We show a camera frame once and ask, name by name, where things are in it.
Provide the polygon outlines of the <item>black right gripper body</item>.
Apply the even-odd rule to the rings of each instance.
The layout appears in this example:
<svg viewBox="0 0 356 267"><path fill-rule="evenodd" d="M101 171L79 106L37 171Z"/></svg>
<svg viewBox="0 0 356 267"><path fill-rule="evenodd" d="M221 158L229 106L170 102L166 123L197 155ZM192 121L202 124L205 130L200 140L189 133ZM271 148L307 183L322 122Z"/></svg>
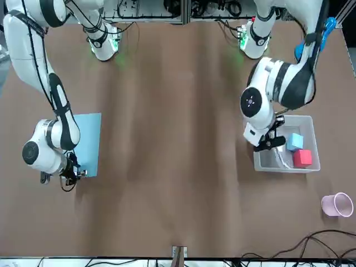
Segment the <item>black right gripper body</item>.
<svg viewBox="0 0 356 267"><path fill-rule="evenodd" d="M77 156L74 152L67 152L66 154L66 166L60 173L60 177L64 180L66 186L75 185L78 176L76 174L77 169L80 168L80 164L77 161Z"/></svg>

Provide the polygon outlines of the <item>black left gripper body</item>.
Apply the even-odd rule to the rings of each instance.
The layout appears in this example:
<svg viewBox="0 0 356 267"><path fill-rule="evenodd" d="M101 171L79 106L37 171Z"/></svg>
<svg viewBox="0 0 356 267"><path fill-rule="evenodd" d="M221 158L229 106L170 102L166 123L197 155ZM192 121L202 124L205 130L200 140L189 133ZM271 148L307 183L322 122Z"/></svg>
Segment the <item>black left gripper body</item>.
<svg viewBox="0 0 356 267"><path fill-rule="evenodd" d="M263 144L263 145L277 145L278 142L279 142L279 140L278 140L278 137L276 134L276 128L274 128L274 126L272 126L271 129L263 137L261 144Z"/></svg>

